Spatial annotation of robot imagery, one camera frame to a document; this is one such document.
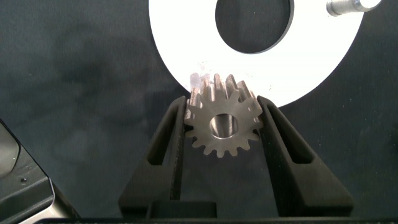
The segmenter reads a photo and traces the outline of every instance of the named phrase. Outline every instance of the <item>metal gear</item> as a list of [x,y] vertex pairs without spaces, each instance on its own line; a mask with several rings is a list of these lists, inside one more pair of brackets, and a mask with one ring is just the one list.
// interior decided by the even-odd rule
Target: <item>metal gear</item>
[[193,126],[186,137],[196,137],[193,147],[205,146],[204,154],[217,151],[217,157],[229,151],[237,156],[237,148],[249,150],[248,140],[259,140],[255,129],[262,128],[260,104],[244,81],[236,84],[233,75],[224,83],[218,74],[214,83],[203,79],[201,87],[192,88],[184,122]]

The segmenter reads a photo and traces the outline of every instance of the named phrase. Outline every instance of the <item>metal component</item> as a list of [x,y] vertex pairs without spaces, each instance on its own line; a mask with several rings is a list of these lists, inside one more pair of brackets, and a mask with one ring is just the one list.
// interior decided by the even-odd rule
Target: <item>metal component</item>
[[18,143],[0,123],[0,179],[14,168],[18,153]]
[[204,145],[205,155],[216,150],[219,158],[225,151],[237,156],[238,147],[250,149],[248,139],[259,140],[253,131],[262,127],[258,118],[261,113],[259,103],[244,81],[236,84],[234,77],[229,75],[224,85],[216,74],[214,84],[202,80],[200,90],[192,89],[185,124],[193,126],[193,130],[185,135],[196,137],[192,146]]
[[42,219],[49,218],[77,218],[79,215],[76,210],[64,199],[59,189],[51,182],[50,185],[54,195],[52,204],[46,209],[25,219],[19,224],[35,223]]
[[332,16],[351,12],[369,12],[380,4],[381,0],[329,0],[326,8]]
[[21,147],[13,170],[0,179],[0,223],[17,223],[53,201],[49,178]]
[[217,0],[150,0],[150,27],[164,64],[186,90],[200,88],[201,78],[216,71],[221,77],[234,74],[256,96],[283,106],[312,91],[336,68],[361,25],[363,13],[330,16],[328,1],[290,0],[285,33],[273,47],[253,54],[238,52],[221,38]]

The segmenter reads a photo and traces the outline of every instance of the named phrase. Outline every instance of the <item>metal shaft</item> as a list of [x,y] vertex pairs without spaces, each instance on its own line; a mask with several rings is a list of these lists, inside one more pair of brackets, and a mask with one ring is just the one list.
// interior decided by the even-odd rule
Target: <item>metal shaft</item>
[[352,12],[368,12],[380,4],[381,0],[329,0],[326,8],[332,16]]

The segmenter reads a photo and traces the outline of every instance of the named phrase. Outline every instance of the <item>black holder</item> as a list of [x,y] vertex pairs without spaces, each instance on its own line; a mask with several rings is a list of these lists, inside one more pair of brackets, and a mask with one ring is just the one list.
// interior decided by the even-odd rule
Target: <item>black holder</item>
[[[257,98],[260,136],[280,217],[348,216],[353,198],[271,101]],[[124,217],[216,218],[213,202],[181,202],[185,97],[172,102],[119,199]],[[170,148],[170,160],[163,164]]]

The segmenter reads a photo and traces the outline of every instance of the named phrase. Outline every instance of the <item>white ring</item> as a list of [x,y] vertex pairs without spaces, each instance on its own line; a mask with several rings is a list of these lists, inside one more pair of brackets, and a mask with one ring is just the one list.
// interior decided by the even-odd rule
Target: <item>white ring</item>
[[188,91],[196,76],[233,74],[277,106],[317,87],[347,53],[362,12],[334,17],[327,0],[295,0],[290,26],[278,44],[257,54],[233,50],[215,22],[217,0],[150,0],[150,26],[157,50],[170,73]]

